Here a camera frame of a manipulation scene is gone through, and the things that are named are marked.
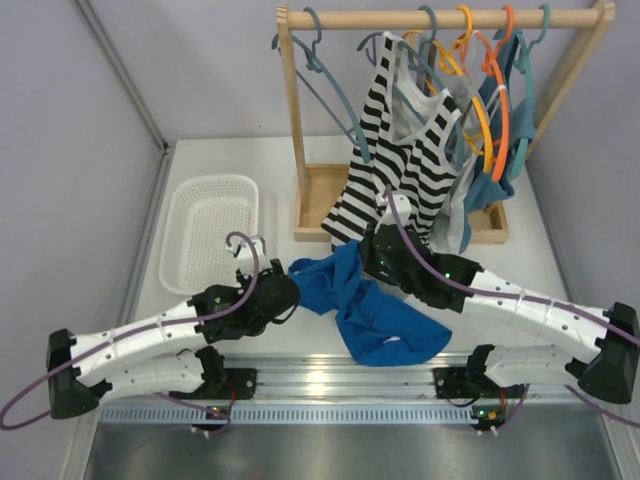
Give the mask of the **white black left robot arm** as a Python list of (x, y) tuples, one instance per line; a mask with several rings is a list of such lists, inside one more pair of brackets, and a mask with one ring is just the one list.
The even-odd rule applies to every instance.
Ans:
[(301, 300), (278, 260), (233, 286), (213, 285), (172, 309), (124, 327), (87, 335), (68, 329), (48, 339), (47, 381), (55, 420), (124, 397), (166, 393), (215, 399), (230, 387), (220, 341), (256, 337), (283, 324)]

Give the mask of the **grey tank top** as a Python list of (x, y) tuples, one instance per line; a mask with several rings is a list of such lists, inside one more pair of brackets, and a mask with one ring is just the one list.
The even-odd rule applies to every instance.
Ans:
[[(439, 56), (436, 53), (434, 69), (440, 69)], [(470, 134), (481, 143), (480, 125), (470, 104), (470, 85), (466, 79), (460, 79), (457, 75), (451, 76), (454, 77), (454, 83), (450, 88), (450, 92), (455, 104), (462, 113), (459, 121), (461, 122), (463, 133)], [(456, 168), (458, 177), (454, 181), (440, 211), (437, 213), (432, 226), (430, 248), (436, 253), (460, 254), (466, 250), (471, 240), (472, 229), (468, 220), (467, 196), (474, 181), (478, 154), (471, 150), (465, 139), (464, 146), (466, 147), (464, 164), (460, 169)]]

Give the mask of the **white perforated plastic basket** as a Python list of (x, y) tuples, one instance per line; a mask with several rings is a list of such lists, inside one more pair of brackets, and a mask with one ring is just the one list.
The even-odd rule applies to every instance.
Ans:
[(258, 230), (259, 190), (247, 176), (193, 177), (172, 195), (159, 261), (159, 280), (176, 295), (191, 296), (220, 284), (232, 286), (235, 260), (227, 251), (232, 231)]

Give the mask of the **yellow hanger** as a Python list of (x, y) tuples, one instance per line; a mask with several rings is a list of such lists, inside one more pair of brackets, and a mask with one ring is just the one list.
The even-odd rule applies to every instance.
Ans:
[[(435, 53), (439, 56), (439, 65), (440, 69), (448, 74), (448, 75), (457, 75), (460, 79), (466, 79), (468, 84), (470, 85), (470, 95), (471, 100), (470, 104), (475, 112), (477, 120), (480, 125), (480, 140), (481, 143), (475, 137), (472, 137), (470, 134), (463, 133), (464, 139), (468, 146), (471, 148), (473, 152), (478, 155), (484, 156), (489, 161), (494, 160), (494, 146), (493, 138), (491, 136), (490, 123), (489, 123), (489, 115), (487, 113), (486, 107), (480, 94), (476, 91), (473, 83), (468, 76), (468, 72), (466, 70), (466, 58), (469, 55), (469, 42), (472, 39), (475, 39), (476, 36), (472, 35), (469, 39), (469, 42), (462, 45), (458, 38), (454, 41), (450, 48), (445, 48), (437, 39), (435, 40)], [(418, 85), (420, 87), (426, 87), (421, 84), (423, 80), (423, 76), (418, 80)]]

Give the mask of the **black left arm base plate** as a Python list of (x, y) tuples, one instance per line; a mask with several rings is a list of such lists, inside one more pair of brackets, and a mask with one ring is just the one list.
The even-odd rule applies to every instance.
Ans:
[(218, 397), (223, 400), (250, 400), (257, 386), (257, 370), (254, 368), (226, 368), (226, 383)]

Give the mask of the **orange hanger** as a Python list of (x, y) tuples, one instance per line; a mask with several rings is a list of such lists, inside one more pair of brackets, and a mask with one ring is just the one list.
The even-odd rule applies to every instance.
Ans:
[(456, 9), (460, 10), (463, 13), (468, 30), (468, 32), (465, 35), (460, 36), (458, 40), (462, 45), (468, 43), (472, 35), (475, 35), (480, 40), (486, 50), (482, 69), (489, 77), (494, 78), (497, 82), (494, 93), (499, 95), (500, 100), (501, 134), (499, 135), (499, 138), (497, 140), (493, 141), (492, 145), (498, 147), (498, 153), (497, 157), (493, 161), (489, 161), (486, 155), (485, 165), (483, 169), (485, 173), (491, 174), (492, 182), (498, 183), (501, 180), (506, 168), (510, 141), (509, 98), (507, 95), (505, 78), (498, 62), (498, 54), (500, 53), (502, 47), (506, 44), (508, 37), (513, 33), (515, 20), (514, 9), (509, 4), (505, 4), (502, 7), (502, 9), (506, 13), (506, 32), (494, 47), (489, 44), (489, 41), (482, 33), (480, 33), (478, 30), (472, 29), (473, 18), (471, 10), (464, 4), (458, 5)]

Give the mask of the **wooden clothes rack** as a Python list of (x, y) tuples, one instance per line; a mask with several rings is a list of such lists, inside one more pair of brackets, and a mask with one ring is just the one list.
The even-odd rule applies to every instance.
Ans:
[[(574, 29), (565, 53), (550, 75), (536, 104), (534, 123), (536, 139), (529, 147), (532, 152), (548, 129), (563, 100), (601, 43), (616, 15), (612, 1), (596, 1), (589, 8), (554, 9), (549, 15), (551, 29)], [(322, 242), (329, 235), (321, 222), (335, 203), (348, 175), (348, 163), (339, 158), (336, 163), (309, 164), (305, 158), (304, 135), (299, 105), (294, 36), (302, 30), (411, 30), (437, 25), (441, 30), (458, 30), (466, 26), (464, 15), (458, 10), (437, 10), (436, 19), (416, 10), (382, 11), (321, 11), (314, 18), (311, 13), (292, 11), (280, 4), (276, 9), (278, 41), (290, 116), (291, 137), (297, 172), (297, 196), (294, 213), (294, 238), (300, 242)]]

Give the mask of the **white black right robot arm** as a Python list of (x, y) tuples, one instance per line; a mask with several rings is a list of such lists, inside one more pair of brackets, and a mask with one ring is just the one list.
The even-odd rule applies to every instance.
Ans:
[(541, 295), (472, 260), (432, 253), (413, 230), (395, 225), (367, 228), (360, 252), (366, 273), (431, 308), (495, 321), (542, 340), (540, 346), (475, 347), (466, 382), (476, 395), (546, 384), (578, 388), (611, 404), (631, 402), (639, 365), (633, 307), (584, 307)]

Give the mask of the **teal blue tank top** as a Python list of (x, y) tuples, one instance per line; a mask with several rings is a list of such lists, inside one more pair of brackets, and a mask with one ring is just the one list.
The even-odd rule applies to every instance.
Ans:
[(524, 77), (525, 94), (517, 104), (508, 102), (507, 112), (498, 107), (490, 121), (491, 136), (495, 143), (495, 161), (489, 172), (484, 170), (483, 159), (476, 161), (472, 182), (463, 202), (466, 215), (514, 196), (512, 180), (519, 176), (527, 150), (536, 138), (533, 69), (530, 60), (532, 45), (526, 42), (520, 29), (513, 30), (511, 34), (500, 30), (494, 38), (501, 40), (503, 45), (499, 47), (495, 59), (489, 63), (489, 72), (479, 88), (481, 99), (489, 106), (493, 103), (493, 94), (508, 95), (509, 89), (500, 91), (498, 87), (509, 86), (513, 71), (518, 71)]

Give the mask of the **black white striped tank top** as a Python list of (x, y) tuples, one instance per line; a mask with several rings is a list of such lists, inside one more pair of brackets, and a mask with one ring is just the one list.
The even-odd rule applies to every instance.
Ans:
[(423, 244), (430, 242), (436, 215), (458, 177), (445, 146), (460, 117), (448, 89), (431, 97), (418, 89), (402, 39), (383, 33), (360, 117), (370, 161), (353, 149), (345, 187), (322, 222), (333, 248), (364, 238), (383, 214), (377, 197), (388, 186), (408, 198), (408, 225)]

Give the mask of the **aluminium mounting rail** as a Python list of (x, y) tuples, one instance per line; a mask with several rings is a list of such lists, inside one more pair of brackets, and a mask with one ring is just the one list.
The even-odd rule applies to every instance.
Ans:
[(164, 393), (174, 399), (220, 400), (226, 368), (254, 368), (257, 386), (250, 400), (413, 400), (435, 399), (428, 365), (365, 367), (346, 358), (233, 359), (215, 349), (183, 351), (136, 365), (116, 366), (79, 382), (98, 401)]

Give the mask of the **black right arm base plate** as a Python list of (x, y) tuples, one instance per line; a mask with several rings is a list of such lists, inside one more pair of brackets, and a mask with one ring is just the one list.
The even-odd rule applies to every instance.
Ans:
[(467, 372), (465, 367), (440, 367), (433, 370), (436, 397), (459, 408), (481, 399), (500, 399), (502, 388), (484, 375)]

